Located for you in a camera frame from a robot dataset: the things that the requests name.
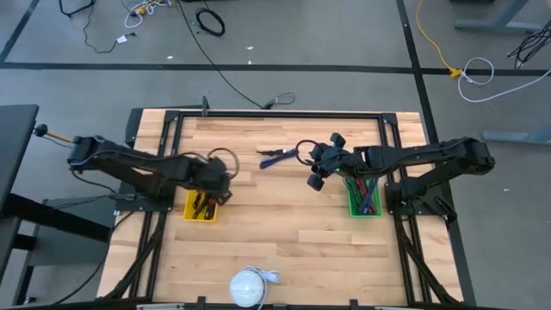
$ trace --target gray floor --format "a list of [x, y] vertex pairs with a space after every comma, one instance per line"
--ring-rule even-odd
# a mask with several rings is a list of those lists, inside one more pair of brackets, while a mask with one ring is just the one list
[[[0, 0], [0, 44], [19, 22], [30, 1]], [[84, 0], [66, 1], [67, 7]], [[433, 47], [415, 29], [417, 0], [406, 0], [413, 37], [423, 67], [443, 67]], [[506, 4], [472, 5], [426, 0], [422, 23], [437, 40], [450, 64], [464, 66], [472, 57], [490, 59], [510, 69], [505, 57], [520, 38], [457, 32], [453, 20], [489, 18]], [[186, 4], [191, 17], [199, 4]], [[222, 38], [199, 34], [207, 53], [223, 64], [387, 65], [410, 66], [394, 1], [387, 0], [219, 0], [210, 6], [226, 21]], [[545, 0], [530, 1], [518, 15], [522, 22], [544, 23]], [[205, 64], [207, 61], [175, 9], [158, 8], [136, 29], [139, 35], [111, 54], [95, 54], [83, 44], [86, 13], [67, 19], [55, 1], [41, 0], [15, 44], [8, 61], [49, 63]], [[90, 42], [107, 47], [126, 34], [125, 10], [118, 1], [100, 0], [89, 26]], [[542, 51], [526, 68], [547, 69], [550, 53]], [[420, 111], [412, 75], [328, 72], [226, 72], [247, 95], [266, 102], [293, 91], [297, 102], [287, 109]], [[532, 77], [496, 77], [479, 89], [465, 85], [470, 97], [490, 96], [524, 84]], [[498, 100], [472, 104], [457, 94], [446, 76], [424, 76], [442, 140], [480, 137], [483, 130], [530, 131], [551, 121], [549, 80]], [[66, 135], [101, 134], [122, 142], [131, 108], [197, 104], [206, 95], [215, 108], [251, 108], [216, 72], [208, 71], [26, 71], [0, 70], [0, 104], [37, 103], [38, 122]], [[541, 146], [490, 144], [497, 160], [484, 177], [452, 182], [460, 215], [474, 291], [481, 306], [516, 309], [551, 304], [551, 211], [545, 186], [551, 164]], [[65, 149], [32, 139], [14, 191], [35, 200], [101, 194], [75, 183], [65, 164]], [[90, 179], [115, 186], [101, 176]], [[21, 261], [17, 257], [13, 264]], [[40, 303], [66, 295], [86, 278], [93, 265], [36, 270], [30, 294]], [[9, 302], [9, 277], [0, 289], [0, 305]], [[72, 301], [94, 297], [99, 277]]]

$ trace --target metal rod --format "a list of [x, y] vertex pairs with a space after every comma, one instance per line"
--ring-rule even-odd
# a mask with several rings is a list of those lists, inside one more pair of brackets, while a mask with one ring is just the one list
[[27, 298], [28, 286], [31, 283], [31, 278], [33, 277], [33, 271], [33, 266], [27, 266], [27, 268], [25, 268], [20, 287], [17, 289], [17, 295], [15, 298], [16, 306], [20, 306], [25, 303], [25, 299]]
[[36, 237], [18, 233], [15, 236], [13, 247], [19, 250], [32, 251], [35, 243]]
[[[200, 110], [180, 111], [182, 116], [201, 117]], [[266, 117], [266, 118], [328, 118], [330, 116], [341, 119], [370, 119], [377, 120], [381, 113], [355, 113], [355, 112], [309, 112], [309, 111], [231, 111], [208, 110], [209, 117]]]
[[[141, 233], [139, 234], [139, 244], [138, 244], [138, 250], [136, 251], [136, 259], [138, 259], [140, 253], [144, 250], [145, 243], [149, 238], [149, 230], [150, 230], [151, 224], [152, 224], [152, 212], [145, 212], [144, 224], [142, 224]], [[128, 296], [130, 298], [136, 297], [138, 295], [140, 278], [141, 278], [141, 272], [138, 272], [136, 274], [136, 277], [134, 277], [134, 280], [132, 281], [132, 283], [130, 283], [130, 291], [128, 292]]]
[[[394, 147], [401, 148], [402, 140], [399, 136], [398, 127], [391, 125], [394, 139]], [[405, 167], [399, 168], [399, 174], [401, 178], [407, 177], [407, 170]], [[421, 245], [421, 238], [419, 237], [419, 227], [417, 224], [416, 215], [413, 214], [409, 217], [408, 222], [410, 224], [410, 232], [412, 234], [412, 243], [413, 247], [417, 250], [419, 256], [424, 260], [423, 256], [423, 246]], [[419, 281], [421, 282], [421, 295], [423, 296], [423, 301], [432, 302], [432, 295], [430, 294], [429, 283], [421, 273], [421, 270], [418, 270]]]
[[[164, 150], [166, 149], [166, 140], [168, 138], [169, 127], [170, 127], [170, 121], [166, 121], [163, 124], [163, 129], [161, 131], [161, 138], [158, 142], [158, 149], [157, 149], [158, 157], [164, 156]], [[152, 212], [146, 212], [144, 217], [144, 224], [142, 225], [141, 234], [139, 236], [139, 245], [138, 245], [138, 251], [136, 253], [136, 257], [139, 257], [140, 253], [144, 250], [144, 246], [147, 243], [147, 240], [149, 239], [149, 231], [151, 229], [151, 224], [152, 224]], [[130, 297], [136, 297], [138, 295], [140, 278], [141, 278], [141, 269], [136, 273], [134, 280], [130, 284], [130, 292], [129, 292]], [[148, 283], [147, 287], [149, 287], [150, 280], [151, 280], [151, 272], [150, 272], [149, 278], [147, 279], [147, 283]]]
[[[176, 127], [174, 129], [174, 138], [172, 139], [172, 149], [170, 151], [170, 155], [172, 156], [178, 154], [178, 147], [180, 146], [180, 138], [182, 137], [183, 115], [178, 114], [175, 121], [176, 121]], [[162, 212], [158, 218], [159, 224], [162, 223], [162, 225], [164, 226], [167, 218], [168, 218], [168, 213]], [[151, 264], [151, 268], [149, 269], [149, 278], [147, 281], [147, 287], [145, 289], [145, 296], [151, 297], [151, 298], [153, 298], [153, 294], [155, 293], [155, 282], [157, 280], [158, 261], [161, 258], [161, 247], [163, 246], [163, 233], [164, 231], [161, 232], [160, 240], [158, 241], [158, 244], [155, 247], [155, 249], [153, 249], [152, 264]]]
[[72, 139], [69, 139], [67, 137], [64, 137], [62, 136], [61, 134], [56, 134], [56, 133], [50, 133], [50, 132], [47, 132], [46, 133], [46, 136], [50, 136], [54, 139], [57, 139], [57, 140], [62, 140], [64, 142], [67, 142], [67, 143], [72, 143]]
[[[382, 146], [388, 146], [388, 137], [387, 137], [387, 129], [385, 127], [385, 122], [380, 117], [378, 119], [379, 122], [379, 134], [381, 136], [381, 145]], [[387, 181], [389, 183], [394, 182], [394, 174], [392, 172], [389, 172], [387, 174]], [[399, 227], [402, 226], [402, 219], [398, 215], [394, 215], [394, 228], [396, 231], [399, 230]], [[398, 253], [399, 253], [399, 263], [402, 268], [402, 278], [404, 279], [404, 290], [406, 291], [406, 299], [407, 303], [410, 304], [411, 302], [415, 301], [415, 293], [413, 292], [413, 283], [412, 283], [412, 271], [410, 270], [410, 264], [409, 260], [407, 258], [406, 250], [404, 250], [403, 247], [398, 246]]]

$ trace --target blue tool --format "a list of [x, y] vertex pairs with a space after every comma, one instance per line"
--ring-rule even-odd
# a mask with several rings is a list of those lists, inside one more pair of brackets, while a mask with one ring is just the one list
[[271, 165], [282, 161], [283, 159], [295, 157], [298, 151], [296, 149], [290, 149], [290, 150], [265, 151], [265, 152], [257, 152], [257, 153], [262, 155], [275, 156], [273, 158], [263, 159], [263, 161], [260, 162], [260, 169], [266, 169]]

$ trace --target black metal frame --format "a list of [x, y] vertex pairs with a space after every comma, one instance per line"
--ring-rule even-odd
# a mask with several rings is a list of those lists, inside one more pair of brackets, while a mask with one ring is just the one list
[[[16, 194], [8, 195], [4, 203], [3, 216], [15, 216], [38, 225], [53, 227], [105, 243], [108, 242], [111, 231], [110, 227], [48, 207]], [[32, 249], [34, 246], [34, 237], [18, 235], [15, 241], [17, 242], [16, 245], [21, 246], [20, 248], [25, 247], [25, 250]]]
[[80, 11], [82, 11], [82, 10], [85, 10], [85, 9], [91, 7], [91, 6], [94, 6], [95, 4], [96, 4], [96, 0], [90, 0], [90, 3], [84, 5], [83, 7], [79, 8], [79, 9], [75, 9], [75, 10], [72, 11], [72, 12], [65, 12], [65, 11], [63, 10], [63, 0], [59, 0], [59, 11], [60, 11], [63, 15], [65, 15], [65, 16], [67, 16], [67, 17], [72, 17], [72, 16], [75, 15], [76, 13], [78, 13], [78, 12], [80, 12]]
[[[166, 141], [169, 138], [169, 129], [170, 124], [173, 122], [176, 123], [175, 126], [175, 132], [174, 132], [174, 139], [172, 140], [172, 147], [170, 151], [170, 155], [177, 154], [178, 147], [180, 143], [180, 138], [182, 134], [182, 127], [185, 117], [203, 117], [205, 115], [205, 111], [201, 109], [186, 109], [186, 110], [166, 110], [164, 115], [164, 124], [163, 124], [163, 130], [161, 133], [161, 137], [159, 140], [158, 145], [158, 156], [163, 156], [165, 149], [166, 149]], [[243, 111], [243, 110], [209, 110], [208, 111], [209, 117], [264, 117], [264, 118], [279, 118], [279, 117], [286, 117], [286, 118], [340, 118], [340, 119], [364, 119], [364, 120], [373, 120], [377, 121], [378, 127], [379, 127], [379, 134], [381, 138], [381, 144], [384, 146], [389, 145], [389, 139], [387, 136], [387, 130], [390, 129], [390, 132], [393, 136], [393, 144], [395, 147], [401, 147], [401, 139], [399, 135], [399, 128], [398, 128], [398, 120], [395, 113], [354, 113], [354, 112], [297, 112], [297, 111], [275, 111], [275, 110], [251, 110], [251, 111]], [[406, 169], [404, 167], [401, 167], [399, 169], [400, 177], [406, 177]], [[394, 175], [393, 173], [387, 174], [387, 180], [390, 183], [394, 182]], [[167, 213], [163, 212], [159, 215], [159, 221], [162, 221], [165, 223], [166, 221]], [[146, 213], [144, 224], [142, 226], [142, 231], [140, 234], [140, 240], [139, 240], [139, 249], [138, 253], [140, 253], [143, 250], [143, 246], [147, 240], [147, 236], [149, 234], [149, 230], [151, 227], [151, 213]], [[393, 215], [394, 220], [394, 228], [398, 231], [400, 228], [404, 229], [403, 226], [403, 220], [401, 216], [394, 214]], [[421, 245], [421, 240], [419, 237], [419, 231], [418, 231], [418, 223], [416, 220], [416, 215], [409, 216], [408, 223], [410, 227], [410, 233], [412, 236], [412, 244], [415, 250], [417, 251], [418, 255], [423, 258], [423, 250]], [[145, 297], [146, 298], [152, 298], [154, 289], [155, 289], [155, 281], [157, 277], [157, 270], [158, 270], [158, 261], [160, 259], [160, 250], [161, 250], [161, 244], [159, 243], [158, 246], [154, 249], [154, 252], [152, 253], [152, 262], [151, 262], [151, 268], [150, 273], [148, 275], [147, 280], [147, 288]], [[461, 247], [462, 245], [455, 245], [454, 248]], [[412, 284], [412, 271], [409, 263], [409, 257], [406, 253], [405, 249], [401, 246], [399, 246], [399, 259], [400, 259], [400, 266], [402, 269], [402, 276], [404, 281], [404, 289], [406, 291], [406, 300], [408, 304], [414, 304], [417, 302], [415, 292], [413, 290], [413, 284]], [[458, 274], [461, 274], [463, 270], [457, 270]], [[421, 283], [421, 292], [422, 292], [422, 301], [425, 303], [431, 303], [431, 295], [430, 295], [430, 287], [428, 285], [427, 280], [424, 278], [424, 275], [419, 271], [418, 274], [420, 283]], [[461, 283], [461, 290], [463, 290], [464, 286], [468, 286], [467, 290], [471, 290], [470, 288], [470, 282], [469, 283]], [[139, 274], [136, 276], [134, 282], [131, 285], [130, 288], [130, 298], [136, 297], [139, 290]], [[308, 308], [324, 308], [324, 309], [331, 309], [331, 310], [337, 310], [337, 309], [350, 309], [351, 306], [292, 306], [292, 305], [286, 305], [286, 307], [292, 307], [293, 309], [308, 309]], [[235, 305], [231, 304], [218, 304], [218, 303], [212, 303], [212, 304], [205, 304], [204, 308], [208, 307], [222, 307], [222, 308], [234, 308]], [[266, 305], [267, 308], [273, 307], [277, 308], [277, 305]], [[362, 309], [372, 309], [372, 307], [354, 307], [354, 308], [362, 308]]]

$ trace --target black floor stripe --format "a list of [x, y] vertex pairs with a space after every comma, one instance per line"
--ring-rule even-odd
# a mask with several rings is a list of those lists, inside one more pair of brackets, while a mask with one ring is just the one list
[[398, 5], [399, 18], [402, 21], [402, 29], [404, 30], [404, 37], [406, 38], [407, 52], [409, 53], [410, 60], [412, 61], [413, 76], [415, 77], [415, 84], [417, 85], [417, 92], [419, 94], [419, 101], [421, 102], [421, 110], [423, 111], [424, 124], [429, 136], [430, 143], [438, 143], [438, 134], [436, 133], [436, 124], [432, 116], [432, 110], [430, 109], [429, 96], [427, 95], [427, 89], [424, 86], [423, 73], [421, 72], [421, 65], [419, 64], [419, 58], [415, 49], [415, 42], [413, 41], [412, 30], [410, 22], [407, 17], [406, 7], [403, 0], [396, 0]]
[[[496, 77], [540, 77], [548, 70], [513, 70], [513, 69], [496, 69], [493, 73]], [[445, 68], [421, 68], [421, 72], [425, 75], [449, 75], [448, 69]], [[490, 76], [490, 69], [469, 69], [465, 73], [469, 76]]]
[[[221, 71], [367, 72], [411, 74], [412, 68], [370, 65], [216, 65]], [[0, 64], [1, 69], [26, 70], [111, 70], [111, 71], [216, 71], [209, 64]]]
[[23, 29], [27, 25], [28, 20], [31, 18], [31, 15], [34, 12], [34, 9], [38, 5], [38, 2], [40, 0], [33, 0], [31, 4], [29, 4], [27, 11], [23, 15], [23, 18], [19, 21], [17, 24], [17, 27], [15, 27], [14, 32], [9, 37], [8, 41], [3, 47], [2, 53], [0, 53], [0, 63], [3, 63], [8, 58], [9, 52], [11, 52], [11, 49], [14, 48], [15, 43], [17, 42], [17, 39], [19, 39], [19, 36], [23, 32]]
[[[266, 72], [358, 72], [414, 74], [412, 68], [372, 65], [217, 65], [222, 71]], [[54, 63], [0, 63], [0, 69], [12, 70], [82, 70], [82, 71], [216, 71], [209, 64], [54, 64]], [[445, 75], [445, 68], [420, 68], [423, 75]], [[547, 70], [496, 69], [496, 77], [540, 77]], [[469, 69], [470, 76], [489, 76], [490, 70]]]

